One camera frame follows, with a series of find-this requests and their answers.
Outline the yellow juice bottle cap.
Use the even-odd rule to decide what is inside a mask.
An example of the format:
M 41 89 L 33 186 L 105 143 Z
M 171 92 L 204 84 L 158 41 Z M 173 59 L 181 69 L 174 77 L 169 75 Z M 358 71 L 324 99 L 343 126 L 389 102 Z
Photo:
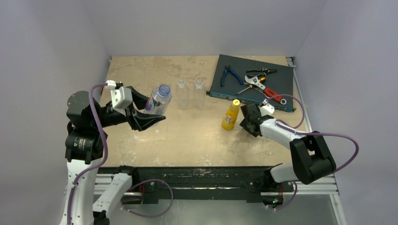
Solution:
M 231 104 L 233 107 L 239 107 L 240 106 L 240 101 L 238 100 L 238 99 L 234 99 L 233 101 L 232 101 L 232 104 Z

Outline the small clear water bottle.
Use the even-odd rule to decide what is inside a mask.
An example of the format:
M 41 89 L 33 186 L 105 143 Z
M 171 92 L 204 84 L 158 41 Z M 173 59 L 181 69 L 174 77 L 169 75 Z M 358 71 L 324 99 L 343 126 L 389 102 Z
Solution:
M 152 91 L 145 105 L 144 113 L 164 115 L 171 100 L 171 88 L 166 84 L 162 84 Z

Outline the yellow juice bottle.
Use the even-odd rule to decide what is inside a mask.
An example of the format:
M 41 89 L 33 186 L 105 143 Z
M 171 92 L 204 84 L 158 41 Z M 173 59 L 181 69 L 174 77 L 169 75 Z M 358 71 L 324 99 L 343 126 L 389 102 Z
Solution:
M 228 110 L 225 113 L 224 119 L 222 120 L 222 127 L 226 130 L 232 130 L 235 126 L 238 114 L 239 107 L 229 106 Z

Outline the clear bottle QR cap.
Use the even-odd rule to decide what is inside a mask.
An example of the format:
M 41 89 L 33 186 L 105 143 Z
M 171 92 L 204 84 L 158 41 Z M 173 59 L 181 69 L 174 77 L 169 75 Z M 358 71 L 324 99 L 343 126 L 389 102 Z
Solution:
M 186 110 L 189 105 L 189 89 L 185 79 L 179 79 L 176 85 L 177 104 L 181 110 Z

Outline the clear bottle blue cap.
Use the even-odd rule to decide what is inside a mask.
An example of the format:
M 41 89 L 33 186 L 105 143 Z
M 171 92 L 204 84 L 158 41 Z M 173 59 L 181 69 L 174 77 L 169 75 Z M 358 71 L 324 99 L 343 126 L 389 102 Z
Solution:
M 197 109 L 202 110 L 205 106 L 206 88 L 201 79 L 195 82 L 193 90 L 194 105 Z

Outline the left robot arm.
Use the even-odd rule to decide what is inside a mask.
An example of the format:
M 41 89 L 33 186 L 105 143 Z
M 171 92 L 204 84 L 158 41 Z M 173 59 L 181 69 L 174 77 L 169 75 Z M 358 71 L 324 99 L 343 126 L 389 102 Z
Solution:
M 147 97 L 133 87 L 109 83 L 99 86 L 110 91 L 111 100 L 105 106 L 99 105 L 92 91 L 79 91 L 68 99 L 68 184 L 63 225 L 108 225 L 114 211 L 121 207 L 123 194 L 139 188 L 137 168 L 120 166 L 104 193 L 94 200 L 97 173 L 108 157 L 104 128 L 128 123 L 131 129 L 144 131 L 165 120 L 163 115 L 142 113 Z

